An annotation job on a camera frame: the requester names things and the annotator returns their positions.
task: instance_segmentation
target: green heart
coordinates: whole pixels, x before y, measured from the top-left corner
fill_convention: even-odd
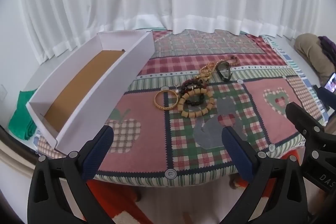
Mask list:
[[[281,97],[285,99],[285,106],[280,106],[275,102],[275,99],[280,99]],[[286,115],[285,110],[286,110],[286,105],[289,104],[289,100],[285,92],[279,91],[279,92],[276,92],[276,94],[268,93],[266,94],[266,99],[272,107],[274,107],[277,111],[281,112],[282,115]]]

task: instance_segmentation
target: power outlet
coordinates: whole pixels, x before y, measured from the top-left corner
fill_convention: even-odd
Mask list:
[[[0,85],[0,101],[3,102],[7,96],[7,90],[3,85]]]

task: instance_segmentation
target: gray cat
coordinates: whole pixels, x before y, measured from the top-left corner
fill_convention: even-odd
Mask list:
[[[243,133],[243,124],[241,119],[236,114],[236,106],[230,97],[224,99],[217,99],[217,114],[206,121],[202,127],[203,118],[198,117],[194,127],[193,136],[195,141],[204,149],[210,149],[223,146],[222,143],[222,126],[218,121],[219,115],[233,114],[235,116],[235,124],[233,129],[241,137],[243,141],[247,140],[246,135]]]

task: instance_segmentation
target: patchwork tablecloth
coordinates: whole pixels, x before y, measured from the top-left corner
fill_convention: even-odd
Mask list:
[[[289,102],[324,122],[326,113],[310,83],[271,37],[235,36],[221,30],[185,30],[178,35],[155,31],[153,35],[154,56],[106,122],[114,130],[114,141],[97,179],[144,186],[205,183],[236,172],[218,138],[224,126],[232,126],[256,151],[280,157],[304,145],[286,118]],[[231,55],[240,64],[231,68],[229,83],[212,75],[208,89],[214,94],[215,107],[205,116],[184,118],[177,109],[162,111],[154,106],[153,98],[163,87],[176,88],[197,76],[208,62]],[[158,97],[165,106],[175,100],[168,93]],[[37,148],[52,158],[62,156],[43,137],[37,138]]]

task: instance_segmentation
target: blue gripper pad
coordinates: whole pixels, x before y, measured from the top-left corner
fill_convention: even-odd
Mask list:
[[[236,138],[240,138],[238,134],[231,127],[225,127],[222,130],[222,142],[229,153],[230,158],[232,159],[233,164],[236,166],[239,175],[242,179],[251,183],[253,181],[253,164],[249,157],[246,155],[245,151],[238,143],[236,138],[233,136],[233,133],[236,135]]]
[[[95,177],[99,166],[103,162],[103,159],[105,158],[113,143],[114,134],[112,127],[104,126],[101,131],[98,133],[101,136],[96,136],[99,137],[99,139],[95,142],[95,145],[92,147],[91,151],[83,161],[82,179],[84,181],[93,179]]]

